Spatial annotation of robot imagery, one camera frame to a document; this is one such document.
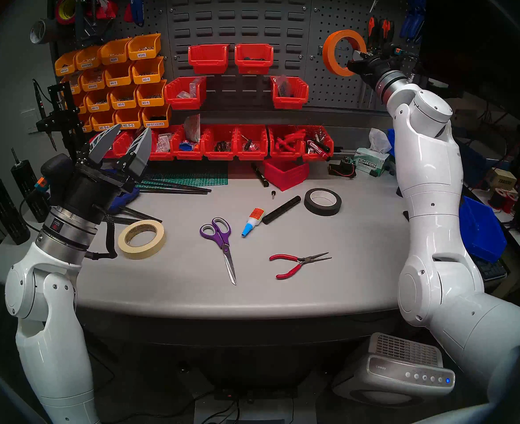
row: purple scissors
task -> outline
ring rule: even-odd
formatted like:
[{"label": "purple scissors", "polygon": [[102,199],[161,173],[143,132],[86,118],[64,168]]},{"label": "purple scissors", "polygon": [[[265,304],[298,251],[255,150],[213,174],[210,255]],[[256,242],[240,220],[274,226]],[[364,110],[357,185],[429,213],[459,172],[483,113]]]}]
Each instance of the purple scissors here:
[{"label": "purple scissors", "polygon": [[[218,223],[222,223],[223,226],[225,226],[228,231],[222,232]],[[207,234],[205,233],[205,230],[212,231],[213,234]],[[199,233],[201,234],[201,237],[213,240],[216,242],[219,247],[223,250],[223,255],[225,258],[225,263],[227,264],[227,270],[228,270],[228,276],[230,277],[231,282],[236,286],[236,275],[234,274],[234,264],[232,263],[232,257],[230,256],[230,249],[228,245],[228,237],[230,235],[230,225],[227,223],[227,221],[221,217],[215,217],[211,224],[204,224],[201,229],[199,230]]]}]

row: black tape roll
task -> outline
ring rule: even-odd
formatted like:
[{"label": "black tape roll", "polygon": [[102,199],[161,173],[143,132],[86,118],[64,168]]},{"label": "black tape roll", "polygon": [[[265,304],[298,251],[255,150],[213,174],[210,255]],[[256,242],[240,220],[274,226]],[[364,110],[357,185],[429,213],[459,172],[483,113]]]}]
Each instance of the black tape roll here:
[{"label": "black tape roll", "polygon": [[[320,205],[313,201],[313,199],[319,199],[320,203],[328,203],[328,205]],[[339,212],[340,206],[343,204],[340,196],[334,191],[327,190],[326,188],[312,188],[305,193],[305,199],[303,200],[305,208],[316,215],[335,215]]]}]

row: red box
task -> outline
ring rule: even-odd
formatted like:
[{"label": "red box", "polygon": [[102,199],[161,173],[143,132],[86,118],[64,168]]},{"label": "red box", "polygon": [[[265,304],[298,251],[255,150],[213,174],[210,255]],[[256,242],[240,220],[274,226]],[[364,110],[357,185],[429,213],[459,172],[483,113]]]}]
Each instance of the red box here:
[{"label": "red box", "polygon": [[[239,124],[236,134],[236,156],[242,161],[261,161],[268,155],[268,133],[263,124]],[[252,140],[260,150],[244,151],[242,146]]]},{"label": "red box", "polygon": [[165,86],[165,99],[172,105],[172,109],[187,110],[199,109],[205,98],[207,98],[207,81],[197,83],[197,97],[177,98],[181,91],[189,92],[189,84],[196,79],[195,77],[178,77],[173,82]]},{"label": "red box", "polygon": [[134,141],[136,131],[124,131],[116,137],[113,143],[113,152],[116,158],[122,158],[126,155],[126,151]]},{"label": "red box", "polygon": [[[203,154],[213,161],[232,161],[236,156],[235,124],[202,124]],[[230,141],[230,151],[215,151],[219,141]]]},{"label": "red box", "polygon": [[303,149],[305,147],[304,141],[296,141],[295,143],[290,144],[291,147],[295,149],[295,151],[287,151],[287,150],[276,150],[275,142],[278,138],[282,140],[285,139],[286,135],[291,133],[298,132],[299,129],[297,126],[293,125],[280,125],[273,124],[268,126],[268,132],[270,133],[270,156],[273,159],[280,159],[283,161],[294,161],[300,156],[303,155]]},{"label": "red box", "polygon": [[[91,141],[93,141],[95,138],[97,138],[97,135],[98,135],[98,133],[96,133],[95,136],[89,140],[89,143],[90,143]],[[114,147],[114,144],[113,144],[113,146],[112,146],[109,150],[107,150],[107,152],[105,153],[105,156],[103,156],[103,159],[107,159],[107,158],[116,158],[116,157],[117,157],[117,156],[114,154],[113,147]]]},{"label": "red box", "polygon": [[276,78],[272,77],[272,100],[276,109],[301,109],[309,99],[309,85],[299,77],[288,77],[293,97],[280,97],[277,95]]},{"label": "red box", "polygon": [[174,131],[171,131],[169,127],[167,129],[152,129],[152,150],[150,152],[150,161],[173,161],[172,140],[169,142],[169,151],[156,151],[158,136],[165,133],[174,133]]},{"label": "red box", "polygon": [[200,160],[203,159],[203,134],[201,134],[200,142],[198,142],[195,148],[191,151],[183,151],[179,149],[179,144],[181,141],[185,141],[187,137],[185,136],[185,129],[183,129],[183,124],[177,124],[175,126],[169,127],[170,131],[174,133],[172,140],[169,142],[171,147],[171,152],[177,159],[195,159]]},{"label": "red box", "polygon": [[264,161],[264,177],[285,191],[303,182],[309,176],[309,164],[296,164],[293,161],[266,159]]},{"label": "red box", "polygon": [[[315,139],[314,132],[318,131],[319,129],[322,129],[325,133],[325,138],[323,140],[323,144],[327,147],[330,147],[331,151],[327,152],[329,156],[333,156],[333,153],[335,152],[335,142],[332,140],[332,138],[329,136],[327,130],[323,126],[311,126],[311,125],[300,125],[297,126],[297,130],[300,131],[301,129],[305,129],[305,132],[307,133],[307,138]],[[324,161],[323,158],[319,156],[318,153],[307,153],[307,144],[304,146],[303,150],[303,160],[305,162],[314,162],[314,161]]]},{"label": "red box", "polygon": [[196,74],[222,74],[228,67],[228,44],[192,45],[187,60]]},{"label": "red box", "polygon": [[[263,61],[245,61],[245,57]],[[270,44],[238,44],[234,47],[234,63],[240,74],[268,74],[273,64],[273,47]]]}]

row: cardboard box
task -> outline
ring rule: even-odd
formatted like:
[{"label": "cardboard box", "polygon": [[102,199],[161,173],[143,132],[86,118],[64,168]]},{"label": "cardboard box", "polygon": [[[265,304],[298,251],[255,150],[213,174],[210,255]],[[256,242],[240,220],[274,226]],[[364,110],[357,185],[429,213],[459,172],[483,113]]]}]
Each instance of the cardboard box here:
[{"label": "cardboard box", "polygon": [[486,175],[486,181],[490,185],[490,189],[501,188],[502,190],[513,190],[517,179],[509,171],[501,168],[492,168]]},{"label": "cardboard box", "polygon": [[360,147],[354,155],[356,169],[380,176],[384,171],[384,162],[389,158],[388,153],[379,153],[370,149]]}]

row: green cutting mat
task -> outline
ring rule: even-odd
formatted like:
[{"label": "green cutting mat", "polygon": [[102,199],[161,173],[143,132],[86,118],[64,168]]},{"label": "green cutting mat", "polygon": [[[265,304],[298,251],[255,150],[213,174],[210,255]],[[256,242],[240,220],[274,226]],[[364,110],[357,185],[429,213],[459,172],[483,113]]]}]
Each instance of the green cutting mat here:
[{"label": "green cutting mat", "polygon": [[163,185],[152,180],[175,182],[192,187],[225,186],[228,185],[228,164],[223,161],[175,161],[167,168],[154,169],[146,174],[148,179],[137,187],[164,189]]}]

